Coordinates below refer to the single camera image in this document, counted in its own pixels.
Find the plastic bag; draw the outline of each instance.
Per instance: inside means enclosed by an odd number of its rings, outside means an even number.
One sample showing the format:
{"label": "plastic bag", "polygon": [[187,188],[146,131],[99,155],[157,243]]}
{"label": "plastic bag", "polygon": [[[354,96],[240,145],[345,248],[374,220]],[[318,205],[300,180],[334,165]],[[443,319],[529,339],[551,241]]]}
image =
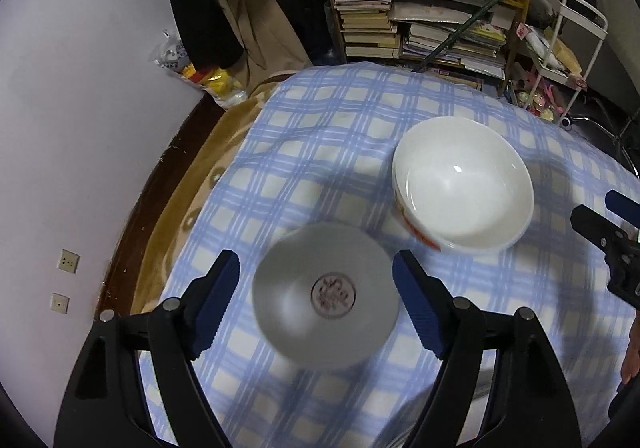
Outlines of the plastic bag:
{"label": "plastic bag", "polygon": [[208,92],[222,108],[245,101],[242,85],[226,70],[214,67],[199,72],[195,69],[176,31],[165,31],[166,40],[153,52],[152,62],[180,79]]}

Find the bowl rim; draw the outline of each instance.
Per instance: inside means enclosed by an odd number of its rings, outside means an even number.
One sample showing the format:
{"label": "bowl rim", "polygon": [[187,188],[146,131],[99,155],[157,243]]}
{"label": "bowl rim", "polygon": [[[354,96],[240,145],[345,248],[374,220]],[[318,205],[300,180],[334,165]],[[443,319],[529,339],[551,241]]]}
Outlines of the bowl rim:
{"label": "bowl rim", "polygon": [[[400,185],[401,184],[398,182],[397,169],[396,169],[396,165],[398,163],[398,148],[400,147],[400,144],[402,143],[402,140],[405,138],[405,136],[407,136],[409,134],[409,132],[411,132],[414,128],[417,128],[418,126],[424,126],[425,124],[428,124],[431,121],[436,121],[436,120],[465,120],[465,121],[469,121],[471,123],[474,123],[476,125],[484,127],[484,129],[486,129],[487,131],[493,133],[495,136],[500,138],[502,140],[502,142],[505,143],[507,145],[507,147],[509,149],[511,149],[511,151],[513,151],[513,153],[515,154],[515,156],[517,158],[516,161],[519,162],[519,165],[524,168],[524,171],[527,174],[527,180],[529,181],[527,183],[528,192],[530,194],[530,197],[529,197],[529,200],[530,200],[529,214],[527,216],[527,219],[524,221],[523,225],[518,230],[518,232],[516,234],[514,234],[513,237],[510,238],[510,240],[506,240],[505,242],[503,242],[503,243],[501,243],[501,244],[499,244],[497,246],[494,246],[492,248],[472,248],[472,247],[469,247],[469,246],[461,246],[460,244],[456,244],[454,242],[451,242],[450,240],[447,240],[447,239],[441,237],[439,234],[429,230],[427,228],[427,226],[412,211],[411,205],[409,204],[408,196],[404,192],[404,190],[400,189]],[[397,194],[397,197],[399,199],[399,203],[401,203],[402,208],[404,209],[404,211],[406,213],[406,218],[411,222],[411,224],[414,225],[416,228],[418,228],[418,230],[420,230],[420,232],[422,232],[424,235],[426,235],[429,238],[432,238],[435,242],[439,243],[441,246],[444,246],[444,248],[447,248],[449,250],[453,250],[453,251],[455,251],[457,253],[482,255],[482,254],[498,253],[500,251],[506,250],[507,248],[510,248],[513,244],[515,244],[518,240],[520,240],[522,238],[522,235],[524,235],[524,233],[527,231],[527,228],[531,224],[531,220],[533,218],[533,211],[534,211],[534,208],[535,208],[535,205],[536,205],[535,204],[534,191],[533,191],[533,183],[531,181],[531,175],[529,173],[529,169],[527,169],[527,165],[524,163],[524,161],[520,157],[520,154],[518,154],[518,151],[511,145],[511,143],[509,141],[504,139],[503,136],[501,136],[498,132],[496,132],[490,126],[487,126],[484,123],[480,123],[479,121],[476,121],[476,120],[465,118],[463,116],[434,116],[432,118],[428,118],[426,120],[420,121],[419,123],[416,123],[416,124],[414,124],[414,126],[409,128],[404,133],[402,138],[400,138],[400,140],[398,141],[398,144],[396,144],[396,148],[394,150],[393,159],[392,159],[392,162],[391,162],[391,179],[393,181],[393,188],[394,188],[394,191]]]}

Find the brown blanket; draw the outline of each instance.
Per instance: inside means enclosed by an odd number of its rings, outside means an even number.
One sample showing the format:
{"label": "brown blanket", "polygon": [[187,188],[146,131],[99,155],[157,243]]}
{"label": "brown blanket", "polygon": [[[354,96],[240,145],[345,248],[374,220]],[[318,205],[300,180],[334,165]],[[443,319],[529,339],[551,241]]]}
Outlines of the brown blanket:
{"label": "brown blanket", "polygon": [[152,310],[211,189],[236,156],[265,102],[290,74],[270,78],[247,101],[230,108],[178,184],[146,245],[131,314]]}

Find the stack of books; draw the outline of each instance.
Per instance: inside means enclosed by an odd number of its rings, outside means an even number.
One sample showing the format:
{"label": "stack of books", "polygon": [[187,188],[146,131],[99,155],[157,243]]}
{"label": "stack of books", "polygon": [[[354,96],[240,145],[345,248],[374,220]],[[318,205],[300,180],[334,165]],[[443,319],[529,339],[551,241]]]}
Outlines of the stack of books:
{"label": "stack of books", "polygon": [[437,76],[438,78],[442,78],[443,80],[447,80],[452,83],[468,85],[476,91],[481,91],[482,85],[484,84],[482,79],[478,76],[465,74],[464,72],[460,72],[460,70],[452,70],[450,68],[427,67],[424,73],[431,76]]}
{"label": "stack of books", "polygon": [[335,0],[350,57],[399,58],[398,26],[388,18],[391,0]]}
{"label": "stack of books", "polygon": [[[402,42],[402,56],[426,58],[447,36],[455,31],[455,24],[411,23],[407,37]],[[475,24],[438,60],[463,67],[469,71],[504,79],[504,56],[500,48],[505,44],[504,32],[484,22]]]}
{"label": "stack of books", "polygon": [[[402,57],[426,58],[478,12],[478,2],[482,0],[394,0],[389,19],[404,29]],[[504,27],[510,27],[512,13],[508,8],[502,12],[503,8],[495,6],[497,11],[485,14],[453,46],[439,53],[438,64],[504,79],[505,60],[500,50],[506,44]]]}

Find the wooden bed frame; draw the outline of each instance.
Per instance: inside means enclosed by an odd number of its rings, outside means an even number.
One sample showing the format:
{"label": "wooden bed frame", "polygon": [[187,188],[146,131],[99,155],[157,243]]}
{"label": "wooden bed frame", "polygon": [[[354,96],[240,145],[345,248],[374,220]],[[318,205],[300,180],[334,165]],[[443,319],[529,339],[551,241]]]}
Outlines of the wooden bed frame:
{"label": "wooden bed frame", "polygon": [[111,259],[96,316],[113,309],[129,315],[146,244],[162,210],[224,110],[206,94],[188,115],[146,181]]}

